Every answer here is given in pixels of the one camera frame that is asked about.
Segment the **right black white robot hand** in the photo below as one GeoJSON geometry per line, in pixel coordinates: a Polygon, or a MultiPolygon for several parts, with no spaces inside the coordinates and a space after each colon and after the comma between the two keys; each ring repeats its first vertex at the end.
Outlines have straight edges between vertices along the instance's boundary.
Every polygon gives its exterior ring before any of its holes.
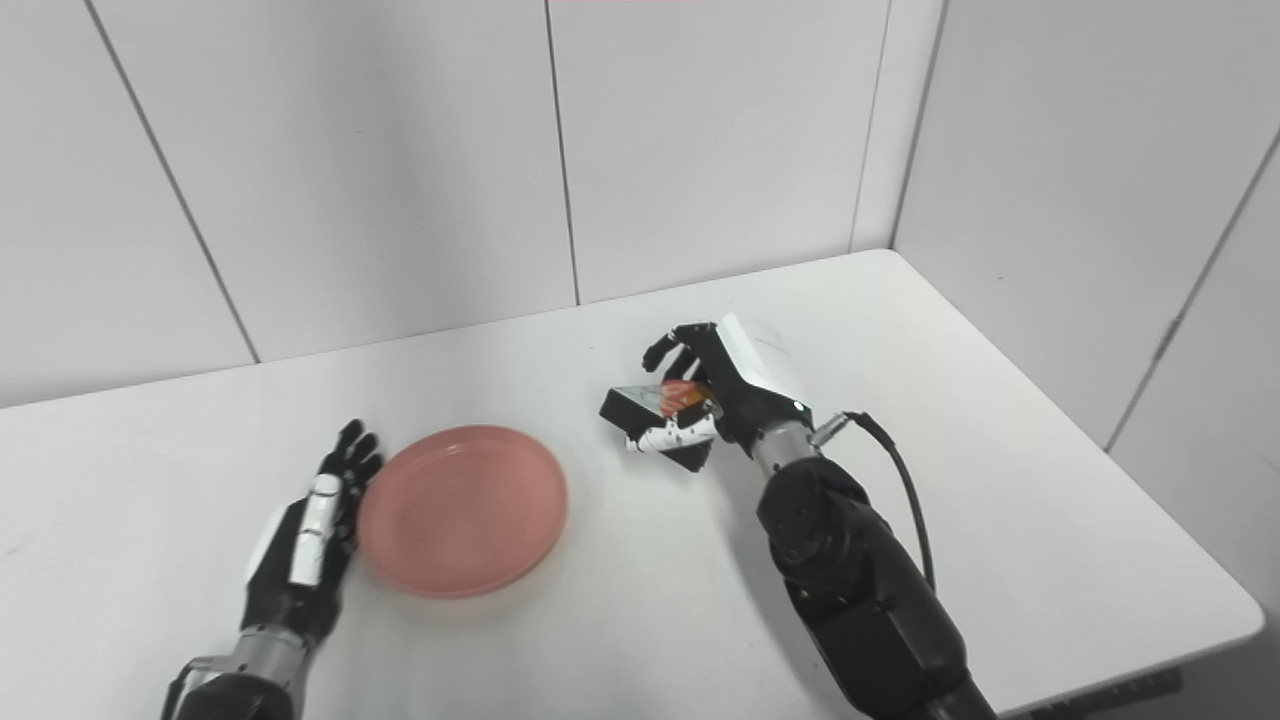
{"type": "Polygon", "coordinates": [[[691,379],[710,391],[718,409],[721,436],[751,456],[768,430],[797,424],[813,430],[813,413],[791,393],[748,375],[748,364],[731,351],[730,322],[699,322],[667,331],[650,345],[641,360],[644,372],[655,372],[671,355],[666,379],[691,379]]]}

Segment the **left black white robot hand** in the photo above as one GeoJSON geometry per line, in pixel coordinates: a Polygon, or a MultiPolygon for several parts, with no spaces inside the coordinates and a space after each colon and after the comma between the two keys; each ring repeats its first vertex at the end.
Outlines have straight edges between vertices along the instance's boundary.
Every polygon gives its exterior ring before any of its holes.
{"type": "Polygon", "coordinates": [[[328,639],[358,548],[360,509],[383,464],[380,441],[362,420],[340,429],[307,492],[279,511],[259,543],[241,630],[283,628],[310,648],[328,639]]]}

